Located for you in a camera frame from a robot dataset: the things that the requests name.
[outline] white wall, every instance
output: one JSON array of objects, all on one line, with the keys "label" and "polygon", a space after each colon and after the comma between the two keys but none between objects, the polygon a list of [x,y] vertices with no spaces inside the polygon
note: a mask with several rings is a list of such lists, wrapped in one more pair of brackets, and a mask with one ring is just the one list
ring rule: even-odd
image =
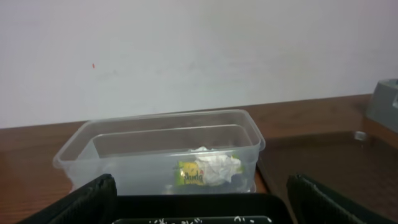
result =
[{"label": "white wall", "polygon": [[398,77],[397,9],[3,0],[0,128],[370,93]]}]

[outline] clear plastic container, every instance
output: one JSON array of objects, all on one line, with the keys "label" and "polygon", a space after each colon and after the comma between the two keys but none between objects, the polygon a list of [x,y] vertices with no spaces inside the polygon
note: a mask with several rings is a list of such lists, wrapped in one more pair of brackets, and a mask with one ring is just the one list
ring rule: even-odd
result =
[{"label": "clear plastic container", "polygon": [[[192,152],[205,146],[215,151]],[[254,183],[265,140],[244,110],[159,114],[89,121],[55,155],[79,188],[112,174],[118,195],[247,192]],[[241,173],[217,186],[178,185],[178,162],[226,154],[241,161]]]}]

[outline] wooden table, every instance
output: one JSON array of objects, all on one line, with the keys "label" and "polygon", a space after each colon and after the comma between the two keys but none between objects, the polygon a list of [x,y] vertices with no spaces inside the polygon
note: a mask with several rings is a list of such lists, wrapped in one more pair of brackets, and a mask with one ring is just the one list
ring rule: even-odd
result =
[{"label": "wooden table", "polygon": [[[363,119],[370,95],[241,106],[266,139],[366,130],[398,146],[396,135]],[[52,159],[83,122],[0,129],[0,223],[14,223],[69,193],[72,185]],[[266,192],[256,172],[258,192]]]}]

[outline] gray object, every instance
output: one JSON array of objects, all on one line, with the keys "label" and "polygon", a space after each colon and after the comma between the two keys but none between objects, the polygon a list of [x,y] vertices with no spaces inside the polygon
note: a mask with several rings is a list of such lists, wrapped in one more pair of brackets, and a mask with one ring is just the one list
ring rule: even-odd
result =
[{"label": "gray object", "polygon": [[398,133],[398,79],[379,81],[366,116]]}]

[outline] white tissue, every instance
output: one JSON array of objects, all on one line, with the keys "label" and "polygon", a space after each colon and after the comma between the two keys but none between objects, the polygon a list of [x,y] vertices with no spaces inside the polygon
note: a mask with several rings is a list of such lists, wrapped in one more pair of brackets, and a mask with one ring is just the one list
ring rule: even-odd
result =
[{"label": "white tissue", "polygon": [[[209,151],[206,147],[200,147],[193,152]],[[203,170],[203,182],[206,185],[215,186],[231,182],[233,175],[238,174],[241,167],[239,159],[227,156],[225,152],[218,152],[217,155],[203,156],[196,155],[196,163],[199,169]]]}]

